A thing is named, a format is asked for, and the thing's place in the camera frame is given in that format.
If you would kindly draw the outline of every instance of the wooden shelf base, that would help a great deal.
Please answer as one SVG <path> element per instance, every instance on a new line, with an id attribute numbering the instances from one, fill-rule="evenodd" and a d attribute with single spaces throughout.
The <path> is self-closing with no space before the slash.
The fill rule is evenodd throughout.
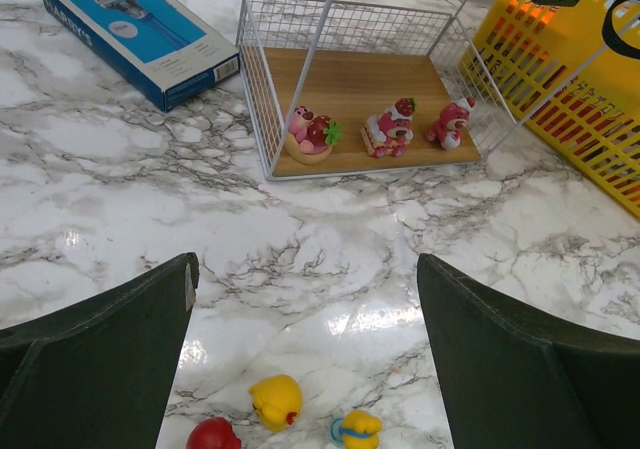
<path id="1" fill-rule="evenodd" d="M 281 110 L 286 114 L 307 51 L 266 48 L 265 53 Z M 407 153 L 400 157 L 386 156 L 380 159 L 369 156 L 360 129 L 369 116 L 381 114 L 400 97 L 414 97 L 417 103 L 412 126 L 415 136 Z M 344 138 L 327 159 L 313 166 L 300 164 L 283 151 L 274 176 L 478 161 L 480 153 L 466 132 L 460 147 L 451 151 L 445 151 L 439 144 L 430 143 L 424 138 L 424 132 L 449 102 L 449 94 L 428 57 L 318 51 L 307 76 L 300 105 L 340 122 Z M 276 124 L 273 126 L 264 130 L 280 130 Z"/>

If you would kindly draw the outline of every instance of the white wire rack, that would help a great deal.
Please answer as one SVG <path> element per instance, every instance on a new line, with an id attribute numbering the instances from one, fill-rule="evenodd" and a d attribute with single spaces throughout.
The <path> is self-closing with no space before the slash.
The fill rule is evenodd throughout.
<path id="1" fill-rule="evenodd" d="M 454 13 L 444 13 L 334 0 L 243 0 L 237 44 L 242 62 L 241 74 L 265 177 L 312 177 L 277 176 L 275 169 L 288 132 L 285 121 L 298 104 L 316 51 L 429 57 L 451 100 L 475 97 L 477 102 L 470 124 L 470 136 L 481 159 L 486 158 L 511 132 L 522 126 L 542 107 L 552 94 L 541 99 L 519 121 L 514 118 L 483 58 L 458 18 L 465 2 L 466 0 L 462 1 Z M 308 51 L 291 101 L 278 100 L 266 55 L 272 48 Z M 585 61 L 581 68 L 602 51 Z M 461 63 L 465 55 L 473 58 L 473 65 Z M 560 87 L 578 72 L 567 76 Z M 289 114 L 283 114 L 281 107 L 288 108 Z M 331 172 L 313 176 L 360 172 L 365 171 Z"/>

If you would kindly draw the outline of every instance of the metal grid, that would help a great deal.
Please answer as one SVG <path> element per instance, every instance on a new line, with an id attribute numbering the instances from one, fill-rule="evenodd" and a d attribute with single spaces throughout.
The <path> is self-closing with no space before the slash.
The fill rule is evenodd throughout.
<path id="1" fill-rule="evenodd" d="M 238 36 L 243 77 L 265 175 L 271 177 L 282 150 L 283 115 L 264 48 L 309 49 L 324 0 L 245 0 Z M 430 55 L 452 99 L 474 96 L 471 137 L 486 157 L 516 127 L 482 58 L 456 16 L 435 11 L 335 1 L 317 50 Z M 485 77 L 469 77 L 459 64 L 470 50 Z M 281 101 L 288 107 L 290 101 Z"/>

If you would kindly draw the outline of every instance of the blue box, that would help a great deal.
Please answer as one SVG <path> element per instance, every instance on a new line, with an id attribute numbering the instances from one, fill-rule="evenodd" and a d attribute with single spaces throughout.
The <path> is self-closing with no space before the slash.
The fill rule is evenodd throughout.
<path id="1" fill-rule="evenodd" d="M 43 0 L 160 110 L 239 71 L 237 49 L 177 0 Z"/>

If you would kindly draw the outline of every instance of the yellow rubber duck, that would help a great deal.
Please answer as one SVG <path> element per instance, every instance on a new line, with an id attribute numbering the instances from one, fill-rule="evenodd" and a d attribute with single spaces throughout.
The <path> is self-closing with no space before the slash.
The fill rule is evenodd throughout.
<path id="1" fill-rule="evenodd" d="M 302 389 L 286 374 L 268 377 L 249 389 L 253 408 L 262 423 L 274 432 L 292 425 L 302 409 Z"/>
<path id="2" fill-rule="evenodd" d="M 378 433 L 382 421 L 368 412 L 356 409 L 347 417 L 331 421 L 329 437 L 337 447 L 345 449 L 377 449 L 380 445 Z"/>

